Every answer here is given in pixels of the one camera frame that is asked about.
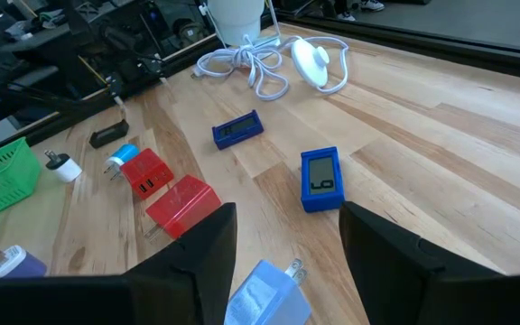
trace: shoe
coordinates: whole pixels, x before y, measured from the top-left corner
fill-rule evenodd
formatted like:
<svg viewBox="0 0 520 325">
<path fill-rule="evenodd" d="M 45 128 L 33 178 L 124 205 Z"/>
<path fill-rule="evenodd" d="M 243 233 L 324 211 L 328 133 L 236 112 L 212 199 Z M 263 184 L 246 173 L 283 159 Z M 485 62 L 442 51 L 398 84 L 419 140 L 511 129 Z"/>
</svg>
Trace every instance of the shoe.
<svg viewBox="0 0 520 325">
<path fill-rule="evenodd" d="M 381 11 L 385 9 L 385 5 L 379 3 L 377 0 L 361 0 L 360 10 Z"/>
<path fill-rule="evenodd" d="M 336 17 L 340 20 L 347 22 L 355 22 L 357 19 L 352 16 L 349 12 L 344 12 L 342 14 L 337 14 Z"/>
</svg>

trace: coiled white cord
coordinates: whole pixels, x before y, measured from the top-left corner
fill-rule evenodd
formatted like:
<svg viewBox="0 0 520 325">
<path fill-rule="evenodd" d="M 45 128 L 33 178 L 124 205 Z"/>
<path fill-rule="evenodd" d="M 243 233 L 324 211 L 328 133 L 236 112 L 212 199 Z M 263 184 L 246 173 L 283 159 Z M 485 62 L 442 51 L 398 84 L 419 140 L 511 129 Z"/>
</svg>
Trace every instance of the coiled white cord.
<svg viewBox="0 0 520 325">
<path fill-rule="evenodd" d="M 193 72 L 194 75 L 197 77 L 200 77 L 202 75 L 207 75 L 210 77 L 215 78 L 225 78 L 230 75 L 236 68 L 239 67 L 247 67 L 250 68 L 250 75 L 248 76 L 248 86 L 251 88 L 256 84 L 255 93 L 256 95 L 262 99 L 262 100 L 275 100 L 280 97 L 282 97 L 286 91 L 288 91 L 288 88 L 290 87 L 288 83 L 288 79 L 274 73 L 278 68 L 282 66 L 282 54 L 280 51 L 290 47 L 292 43 L 296 40 L 300 40 L 300 36 L 293 36 L 290 37 L 288 40 L 280 44 L 279 46 L 274 46 L 272 44 L 263 45 L 260 47 L 255 47 L 252 45 L 252 43 L 246 39 L 250 45 L 243 45 L 240 46 L 237 49 L 219 49 L 215 50 L 212 53 L 208 53 L 204 56 L 202 56 L 198 62 L 196 62 L 196 67 L 194 68 Z M 342 68 L 342 71 L 344 72 L 344 78 L 342 81 L 332 87 L 332 88 L 321 88 L 318 87 L 318 90 L 322 92 L 323 94 L 332 94 L 337 91 L 339 91 L 341 88 L 343 88 L 347 81 L 348 81 L 348 68 L 347 68 L 347 51 L 348 51 L 348 45 L 344 43 L 343 41 L 333 38 L 333 37 L 327 37 L 327 36 L 316 36 L 316 37 L 309 37 L 304 39 L 306 42 L 309 41 L 316 41 L 316 42 L 336 42 L 339 43 L 342 46 L 342 49 L 340 50 L 340 67 Z M 278 61 L 274 65 L 268 65 L 264 63 L 262 60 L 260 60 L 260 57 L 266 57 L 266 54 L 274 54 L 278 58 Z M 209 63 L 211 61 L 218 61 L 226 63 L 229 68 L 227 71 L 224 72 L 214 72 L 208 69 Z M 260 93 L 260 89 L 263 86 L 264 83 L 264 77 L 269 77 L 272 79 L 277 79 L 283 83 L 283 86 L 280 90 L 276 91 L 273 94 L 270 95 L 264 95 Z"/>
</svg>

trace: light blue power adapter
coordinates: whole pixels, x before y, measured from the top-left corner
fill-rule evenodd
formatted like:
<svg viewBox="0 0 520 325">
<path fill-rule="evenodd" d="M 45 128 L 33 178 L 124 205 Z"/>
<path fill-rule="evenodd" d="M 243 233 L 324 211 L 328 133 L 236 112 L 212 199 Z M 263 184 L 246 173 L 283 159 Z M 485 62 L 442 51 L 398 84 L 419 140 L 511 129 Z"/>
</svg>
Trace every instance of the light blue power adapter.
<svg viewBox="0 0 520 325">
<path fill-rule="evenodd" d="M 230 298 L 224 324 L 304 324 L 311 316 L 311 306 L 300 290 L 306 275 L 299 259 L 286 272 L 261 260 Z"/>
</svg>

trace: purple object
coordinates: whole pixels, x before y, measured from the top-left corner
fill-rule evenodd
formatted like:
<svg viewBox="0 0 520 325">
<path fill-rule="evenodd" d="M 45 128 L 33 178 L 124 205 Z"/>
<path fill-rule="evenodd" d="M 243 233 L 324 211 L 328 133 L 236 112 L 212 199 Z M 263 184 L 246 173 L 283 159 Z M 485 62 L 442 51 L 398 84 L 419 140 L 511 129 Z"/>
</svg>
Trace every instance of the purple object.
<svg viewBox="0 0 520 325">
<path fill-rule="evenodd" d="M 0 278 L 43 277 L 47 266 L 18 245 L 0 251 Z"/>
</svg>

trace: black metal frame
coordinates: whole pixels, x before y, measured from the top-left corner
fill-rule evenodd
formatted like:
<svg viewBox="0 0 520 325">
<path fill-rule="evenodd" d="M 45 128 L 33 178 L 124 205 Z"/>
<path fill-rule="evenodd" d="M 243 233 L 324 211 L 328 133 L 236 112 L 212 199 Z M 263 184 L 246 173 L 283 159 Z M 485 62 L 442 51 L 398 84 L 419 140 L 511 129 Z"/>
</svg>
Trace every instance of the black metal frame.
<svg viewBox="0 0 520 325">
<path fill-rule="evenodd" d="M 330 18 L 299 16 L 290 13 L 277 13 L 280 23 L 333 33 L 340 36 L 372 42 L 411 51 L 423 55 L 458 62 L 486 70 L 493 70 L 505 74 L 520 77 L 520 48 L 509 47 L 500 44 L 475 42 L 459 38 L 452 38 L 430 34 L 426 32 L 411 32 L 398 28 L 382 27 L 369 23 L 348 23 Z M 262 28 L 272 25 L 270 14 L 262 18 Z M 214 51 L 222 46 L 218 38 L 210 38 L 196 44 L 190 50 L 181 55 L 174 56 L 165 62 L 163 70 L 164 77 L 170 77 L 193 65 L 202 55 Z M 122 98 L 128 98 L 157 84 L 159 79 L 155 76 L 145 77 L 133 85 L 128 85 L 121 94 Z M 0 143 L 0 146 L 8 144 L 13 140 L 26 136 L 29 145 L 57 134 L 78 122 L 95 115 L 96 113 L 114 105 L 113 99 L 105 93 L 98 98 L 72 102 L 73 109 L 68 113 L 68 108 L 51 118 L 39 123 L 37 126 L 26 129 Z M 57 103 L 50 103 L 51 107 L 57 108 Z"/>
</svg>

